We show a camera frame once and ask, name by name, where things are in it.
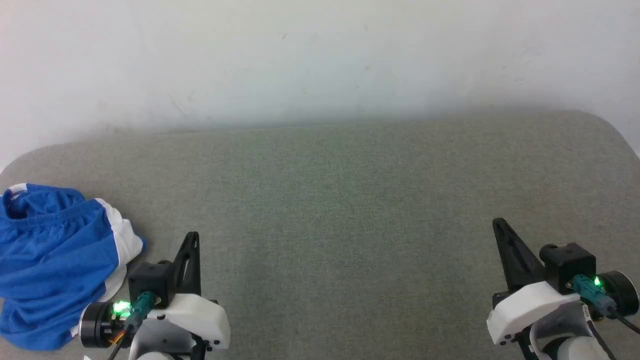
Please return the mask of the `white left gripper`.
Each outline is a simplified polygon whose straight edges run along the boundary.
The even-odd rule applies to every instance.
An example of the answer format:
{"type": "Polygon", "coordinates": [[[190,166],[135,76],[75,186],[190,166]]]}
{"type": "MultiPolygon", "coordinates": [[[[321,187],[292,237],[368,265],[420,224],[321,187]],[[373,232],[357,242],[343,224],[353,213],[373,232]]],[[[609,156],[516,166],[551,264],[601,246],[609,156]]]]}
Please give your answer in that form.
{"type": "Polygon", "coordinates": [[[201,246],[197,231],[190,231],[174,257],[177,293],[166,309],[154,309],[142,322],[142,350],[189,351],[194,336],[214,349],[227,350],[231,328],[226,310],[202,294],[201,246]]]}

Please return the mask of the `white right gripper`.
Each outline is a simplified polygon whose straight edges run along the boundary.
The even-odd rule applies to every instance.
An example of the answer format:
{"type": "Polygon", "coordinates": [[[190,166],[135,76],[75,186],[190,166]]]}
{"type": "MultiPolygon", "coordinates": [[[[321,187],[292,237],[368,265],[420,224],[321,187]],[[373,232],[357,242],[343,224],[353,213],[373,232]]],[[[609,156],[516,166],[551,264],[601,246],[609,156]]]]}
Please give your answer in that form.
{"type": "Polygon", "coordinates": [[[489,313],[486,325],[498,346],[529,329],[532,347],[559,337],[583,338],[584,312],[576,292],[560,294],[544,280],[544,265],[504,218],[492,221],[508,292],[489,313]]]}

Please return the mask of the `blue and white shorts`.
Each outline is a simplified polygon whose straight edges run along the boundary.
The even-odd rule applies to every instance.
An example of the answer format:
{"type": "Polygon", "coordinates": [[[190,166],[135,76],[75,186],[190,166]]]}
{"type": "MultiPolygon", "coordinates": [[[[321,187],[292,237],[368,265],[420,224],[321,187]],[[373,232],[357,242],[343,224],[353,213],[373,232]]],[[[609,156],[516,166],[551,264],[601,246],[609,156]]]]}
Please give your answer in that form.
{"type": "Polygon", "coordinates": [[[0,196],[0,337],[28,351],[62,348],[87,306],[121,289],[145,248],[101,198],[70,187],[8,187],[0,196]]]}

